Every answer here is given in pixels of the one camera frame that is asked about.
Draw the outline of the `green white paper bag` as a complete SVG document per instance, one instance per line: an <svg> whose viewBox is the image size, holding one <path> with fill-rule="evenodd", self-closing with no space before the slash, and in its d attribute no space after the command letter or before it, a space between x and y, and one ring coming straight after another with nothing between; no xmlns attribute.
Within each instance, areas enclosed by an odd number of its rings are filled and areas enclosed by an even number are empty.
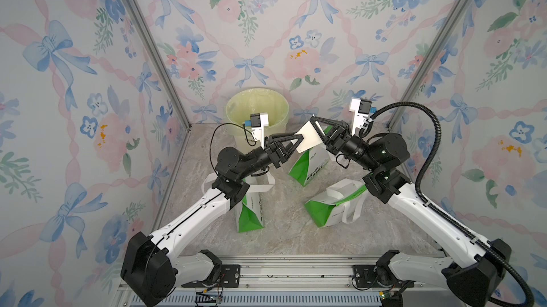
<svg viewBox="0 0 547 307"><path fill-rule="evenodd" d="M353 224L360 218L368 197L368 190L361 181L344 179L311 198L305 208L320 229L340 223Z"/></svg>
<svg viewBox="0 0 547 307"><path fill-rule="evenodd" d="M236 230L239 233L254 231L264 228L262 203L260 194L269 192L275 185L275 179L269 173L266 174L266 184L260 184L256 177L246 177L243 179L244 188L248 186L245 196L231 206L232 200L226 198L224 193L212 188L213 182L216 180L216 174L209 174L206 180L202 183L202 200L199 205L201 209L199 214L204 217L199 217L202 226L200 230L209 227L216 219L224 216L230 210L235 210L236 214Z"/></svg>
<svg viewBox="0 0 547 307"><path fill-rule="evenodd" d="M334 156L326 150L326 146L316 146L304 153L298 153L299 158L289 171L289 176L305 187L316 174L324 168Z"/></svg>

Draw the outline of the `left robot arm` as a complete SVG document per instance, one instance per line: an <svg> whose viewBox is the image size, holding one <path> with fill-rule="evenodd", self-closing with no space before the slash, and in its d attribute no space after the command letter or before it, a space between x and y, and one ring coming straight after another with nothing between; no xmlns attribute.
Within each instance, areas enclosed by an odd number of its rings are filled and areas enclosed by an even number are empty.
<svg viewBox="0 0 547 307"><path fill-rule="evenodd" d="M186 246L213 221L236 207L248 193L247 177L287 162L304 137L296 133L266 137L249 153L225 147L217 157L212 186L188 210L164 227L128 242L121 278L146 306L156 306L182 285L219 284L222 261L209 250L183 257Z"/></svg>

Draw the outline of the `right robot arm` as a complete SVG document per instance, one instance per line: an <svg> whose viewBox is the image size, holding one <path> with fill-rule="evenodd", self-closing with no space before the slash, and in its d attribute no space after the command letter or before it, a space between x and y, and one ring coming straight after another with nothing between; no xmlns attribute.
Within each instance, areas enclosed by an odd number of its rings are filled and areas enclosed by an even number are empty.
<svg viewBox="0 0 547 307"><path fill-rule="evenodd" d="M347 123L322 117L312 117L310 122L330 153L367 170L363 181L369 195L404 214L447 254L433 258L387 251L376 262L380 283L421 282L451 291L468 306L487 305L506 273L496 257L508 259L510 246L465 231L456 218L419 197L416 184L398 170L410 157L401 135L386 133L369 144L352 133Z"/></svg>

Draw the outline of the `right aluminium corner post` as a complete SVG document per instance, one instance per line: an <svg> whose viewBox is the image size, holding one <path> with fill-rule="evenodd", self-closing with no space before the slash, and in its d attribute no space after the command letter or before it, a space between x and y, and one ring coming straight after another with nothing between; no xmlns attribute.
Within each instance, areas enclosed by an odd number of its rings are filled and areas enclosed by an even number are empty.
<svg viewBox="0 0 547 307"><path fill-rule="evenodd" d="M456 56L443 47L452 36L452 25L463 15L464 0L391 0L391 19L381 39L394 41L383 70L391 84L385 106L429 94L440 85L437 67Z"/></svg>

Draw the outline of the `aluminium corner post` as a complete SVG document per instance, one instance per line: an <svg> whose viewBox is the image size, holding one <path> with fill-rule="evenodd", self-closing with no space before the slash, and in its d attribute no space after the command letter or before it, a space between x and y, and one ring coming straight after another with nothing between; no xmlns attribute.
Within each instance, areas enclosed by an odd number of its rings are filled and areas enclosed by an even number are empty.
<svg viewBox="0 0 547 307"><path fill-rule="evenodd" d="M138 32L144 48L148 53L152 64L155 67L155 70L158 72L160 81L165 86L168 92L168 96L172 100L176 113L182 119L184 129L189 132L192 125L189 122L189 118L182 106L182 102L176 91L176 87L168 74L166 65L163 63L160 57L158 47L155 44L155 40L152 36L150 28L147 25L145 16L140 9L137 0L122 0L122 2L126 5L126 8L128 9L128 13L132 18L133 23L135 24L136 31Z"/></svg>
<svg viewBox="0 0 547 307"><path fill-rule="evenodd" d="M394 41L383 70L391 84L385 106L429 94L440 85L437 67L456 56L443 47L452 36L452 25L463 15L464 0L391 0L391 19L381 39Z"/></svg>

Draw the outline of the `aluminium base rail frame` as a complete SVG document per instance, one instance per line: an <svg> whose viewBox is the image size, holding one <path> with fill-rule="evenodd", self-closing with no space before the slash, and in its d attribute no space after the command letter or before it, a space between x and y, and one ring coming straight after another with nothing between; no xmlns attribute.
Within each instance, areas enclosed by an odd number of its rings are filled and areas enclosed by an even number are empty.
<svg viewBox="0 0 547 307"><path fill-rule="evenodd" d="M449 290L421 281L404 286L353 288L353 267L377 259L354 255L225 256L240 265L239 285L175 288L158 306L462 306Z"/></svg>

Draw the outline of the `left aluminium corner post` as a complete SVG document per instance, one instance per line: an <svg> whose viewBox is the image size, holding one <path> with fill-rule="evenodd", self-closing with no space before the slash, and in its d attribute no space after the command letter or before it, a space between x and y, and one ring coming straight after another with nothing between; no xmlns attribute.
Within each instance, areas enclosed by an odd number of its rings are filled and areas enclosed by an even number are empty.
<svg viewBox="0 0 547 307"><path fill-rule="evenodd" d="M165 86L168 92L168 96L172 100L176 113L182 119L184 129L189 132L192 125L189 122L189 118L182 106L182 102L176 91L176 87L168 74L166 65L163 63L160 57L158 47L155 44L155 40L152 36L150 28L147 25L145 16L140 9L137 0L122 0L122 2L126 5L126 8L128 9L128 13L132 18L133 23L135 24L136 31L138 32L144 48L148 53L152 64L155 67L155 70L158 72L160 81Z"/></svg>

